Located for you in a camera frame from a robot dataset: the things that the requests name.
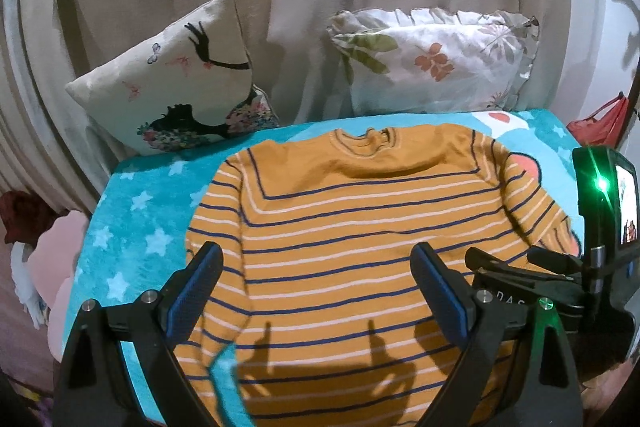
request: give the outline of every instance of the orange sweater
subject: orange sweater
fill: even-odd
[[[235,342],[257,426],[388,427],[417,421],[459,356],[411,276],[413,245],[470,275],[468,247],[525,266],[530,245],[569,251],[572,236],[505,147],[444,124],[238,153],[197,208],[188,260],[212,240],[225,268],[175,354],[214,417],[209,367]]]

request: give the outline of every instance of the bed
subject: bed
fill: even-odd
[[[228,140],[177,154],[136,157],[119,165],[91,220],[79,257],[66,314],[66,339],[81,303],[96,298],[102,305],[132,301],[146,289],[158,289],[184,267],[184,232],[212,174],[233,153],[263,140],[305,140],[342,128],[363,134],[368,128],[455,123],[492,136],[520,156],[530,174],[570,216],[579,251],[584,225],[577,209],[577,186],[571,151],[578,146],[561,122],[547,110],[459,114],[395,114],[307,123]],[[149,419],[162,421],[146,386],[135,351],[123,351],[138,400]],[[211,368],[229,427],[253,425],[234,381],[236,358],[229,346]]]

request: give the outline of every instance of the throw pillow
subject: throw pillow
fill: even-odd
[[[252,85],[234,0],[211,0],[66,86],[101,126],[143,155],[278,126]]]
[[[535,18],[441,8],[340,12],[328,28],[357,116],[508,110],[538,50]]]

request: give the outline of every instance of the wall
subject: wall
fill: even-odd
[[[640,0],[572,0],[567,54],[553,111],[568,123],[623,91],[638,65]]]

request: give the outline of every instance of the ruffled pillow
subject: ruffled pillow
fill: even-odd
[[[513,108],[538,51],[535,18],[441,8],[340,12],[328,28],[357,116]]]

